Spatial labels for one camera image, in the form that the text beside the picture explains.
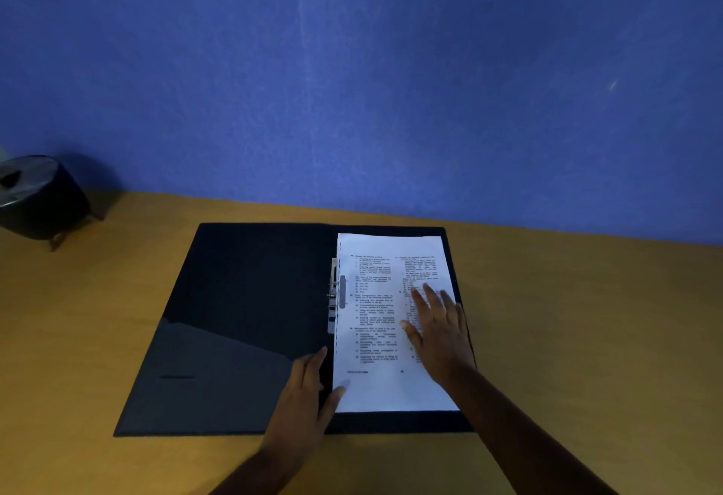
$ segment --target person's right arm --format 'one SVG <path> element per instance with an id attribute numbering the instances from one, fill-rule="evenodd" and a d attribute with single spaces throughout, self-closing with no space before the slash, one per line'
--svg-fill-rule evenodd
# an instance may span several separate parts
<path id="1" fill-rule="evenodd" d="M 412 297 L 424 336 L 402 327 L 421 362 L 457 404 L 519 495 L 615 493 L 477 371 L 461 306 L 427 285 Z"/>

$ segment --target table surface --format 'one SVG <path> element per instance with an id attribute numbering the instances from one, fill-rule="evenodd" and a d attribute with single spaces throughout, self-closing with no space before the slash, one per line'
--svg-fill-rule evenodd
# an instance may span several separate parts
<path id="1" fill-rule="evenodd" d="M 488 378 L 622 492 L 723 489 L 723 248 L 125 193 L 54 253 L 0 231 L 0 493 L 202 495 L 256 449 L 112 437 L 211 221 L 445 226 Z M 450 488 L 512 492 L 449 434 L 328 436 L 285 493 Z"/>

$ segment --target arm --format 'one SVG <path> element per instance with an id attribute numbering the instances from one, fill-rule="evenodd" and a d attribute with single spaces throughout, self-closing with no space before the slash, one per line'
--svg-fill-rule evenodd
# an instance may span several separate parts
<path id="1" fill-rule="evenodd" d="M 461 306 L 446 292 L 438 298 L 427 285 L 416 289 L 422 337 L 402 327 L 425 369 L 464 413 L 519 495 L 530 493 L 615 493 L 574 455 L 542 430 L 476 370 Z"/>
<path id="2" fill-rule="evenodd" d="M 232 472 L 210 495 L 276 495 L 321 445 L 344 389 L 339 387 L 319 411 L 319 368 L 326 347 L 294 362 L 259 451 Z"/>

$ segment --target black cylindrical object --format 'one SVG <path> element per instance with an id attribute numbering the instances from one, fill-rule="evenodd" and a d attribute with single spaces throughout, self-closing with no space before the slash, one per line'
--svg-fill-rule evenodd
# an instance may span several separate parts
<path id="1" fill-rule="evenodd" d="M 54 158 L 26 156 L 0 162 L 0 227 L 50 240 L 90 214 L 90 203 Z"/>

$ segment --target open folder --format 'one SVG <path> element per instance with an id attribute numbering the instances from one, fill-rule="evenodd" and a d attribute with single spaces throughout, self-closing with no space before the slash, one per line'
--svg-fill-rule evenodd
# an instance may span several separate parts
<path id="1" fill-rule="evenodd" d="M 326 345 L 329 433 L 469 431 L 399 322 L 411 288 L 461 301 L 439 227 L 199 226 L 116 436 L 261 434 L 291 364 Z"/>

